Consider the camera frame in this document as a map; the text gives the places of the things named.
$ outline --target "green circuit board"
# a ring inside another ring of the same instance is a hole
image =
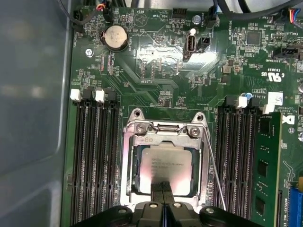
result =
[[[84,16],[90,11],[92,8],[81,9]],[[303,31],[289,23],[276,23],[273,17],[240,22],[229,21],[224,15],[218,15],[215,25],[206,28],[207,13],[187,11],[183,19],[172,18],[172,13],[172,10],[113,8],[113,24],[124,27],[129,35],[129,44],[121,52],[110,52],[101,42],[100,32],[112,25],[101,13],[84,26],[83,33],[74,33],[71,88],[81,92],[90,88],[92,94],[101,88],[111,88],[117,94],[117,174],[112,204],[119,204],[123,127],[134,108],[141,108],[146,119],[179,122],[189,122],[195,113],[203,112],[215,150],[218,107],[227,96],[251,93],[260,99],[261,107],[271,103],[275,105],[275,112],[283,116],[272,114],[268,135],[264,137],[260,131],[256,134],[258,160],[267,159],[269,163],[263,164],[261,170],[255,165],[253,172],[266,171],[269,180],[262,176],[254,178],[252,194],[259,194],[262,201],[253,198],[250,218],[265,227],[278,226],[278,223],[281,227],[288,226],[289,190],[297,187],[298,178],[303,176],[300,158],[303,142],[298,139],[303,132],[300,115],[303,114],[300,108],[303,89],[302,92],[298,89],[303,81],[303,61],[292,57],[275,59],[272,53],[288,44],[303,45]],[[202,20],[198,25],[192,21],[195,15]],[[183,49],[192,28],[197,37],[209,37],[210,45],[204,52],[194,53],[185,60]],[[93,51],[93,56],[87,57],[87,49]],[[62,227],[72,223],[77,116],[77,108],[71,101]],[[267,149],[274,154],[262,153]],[[270,197],[271,202],[278,199],[280,204],[265,204],[266,197]]]

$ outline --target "motherboard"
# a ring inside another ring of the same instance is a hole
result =
[[[74,28],[70,97],[62,227],[161,181],[196,212],[302,226],[303,30],[287,21],[104,9]]]

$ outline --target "wire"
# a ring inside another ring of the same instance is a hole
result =
[[[229,10],[225,0],[218,0],[218,4],[220,9],[222,10],[223,14],[230,20],[252,20],[263,16],[268,16],[274,13],[277,13],[278,11],[284,9],[293,7],[295,5],[298,5],[299,3],[303,2],[303,0],[289,0],[288,2],[285,2],[281,5],[278,5],[276,7],[262,10],[259,12],[253,12],[253,13],[234,13]]]
[[[290,23],[293,23],[293,21],[294,21],[294,16],[293,16],[294,10],[289,9],[288,11],[289,11],[289,21],[290,21]]]
[[[98,4],[97,7],[96,7],[96,9],[98,11],[103,11],[104,8],[106,8],[106,3],[104,3],[104,2],[101,3],[101,4]]]
[[[127,7],[127,6],[126,6],[125,0],[120,0],[120,5],[121,5],[122,7]]]
[[[55,0],[58,4],[60,9],[63,11],[63,13],[65,14],[65,16],[73,23],[77,24],[77,25],[85,25],[86,23],[88,23],[89,21],[91,21],[99,12],[97,9],[95,9],[94,11],[92,11],[86,18],[84,18],[83,20],[77,20],[75,19],[72,15],[70,15],[70,13],[67,11],[67,9],[65,8],[65,6],[62,3],[62,0]]]
[[[301,11],[301,9],[289,9],[289,21],[293,23],[297,20],[297,15]]]
[[[297,9],[296,12],[294,13],[294,21],[297,20],[297,15],[301,11],[301,9]]]
[[[139,7],[139,0],[132,0],[131,8],[138,8]]]
[[[113,5],[116,7],[121,7],[120,1],[119,0],[112,0]]]
[[[216,167],[216,162],[215,162],[215,159],[214,159],[214,153],[213,153],[213,150],[212,150],[212,145],[210,143],[210,138],[209,138],[208,131],[207,131],[206,127],[203,127],[203,131],[204,131],[205,138],[206,138],[208,152],[210,154],[211,161],[213,163],[214,175],[215,175],[215,178],[216,178],[216,181],[217,181],[218,190],[219,190],[219,194],[220,194],[223,210],[226,210],[226,205],[225,205],[225,201],[224,201],[223,191],[222,191],[222,187],[221,187],[221,184],[220,184],[220,178],[219,178],[219,175],[218,175],[218,171],[217,171],[217,167]]]
[[[213,0],[214,2],[214,7],[215,7],[215,13],[218,12],[218,0]]]
[[[238,3],[243,13],[251,13],[246,0],[238,0]]]

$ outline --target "cpu socket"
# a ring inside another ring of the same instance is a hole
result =
[[[151,183],[169,181],[175,201],[199,212],[206,201],[207,138],[202,112],[191,122],[165,122],[146,120],[141,109],[134,109],[124,127],[121,205],[134,209],[151,200]]]

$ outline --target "chip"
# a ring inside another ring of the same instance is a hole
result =
[[[230,65],[223,65],[222,72],[224,74],[230,74],[232,72],[232,67]]]
[[[170,101],[169,100],[165,100],[164,107],[170,107]]]
[[[247,44],[248,45],[260,45],[260,32],[247,32]]]
[[[89,89],[84,89],[83,90],[83,95],[82,95],[83,99],[87,99],[87,100],[91,100],[92,99],[92,92]]]
[[[259,160],[258,161],[258,174],[266,177],[267,176],[267,167],[268,167],[268,163],[264,162],[263,160]]]
[[[264,216],[264,211],[265,211],[265,202],[260,199],[259,197],[256,197],[256,211],[258,212],[259,215]]]
[[[261,118],[260,119],[260,132],[264,135],[268,135],[270,132],[270,118]]]
[[[229,83],[231,81],[230,76],[222,76],[221,77],[221,83]]]
[[[162,143],[142,150],[140,192],[151,193],[151,183],[170,182],[174,195],[190,193],[192,153],[171,143]]]

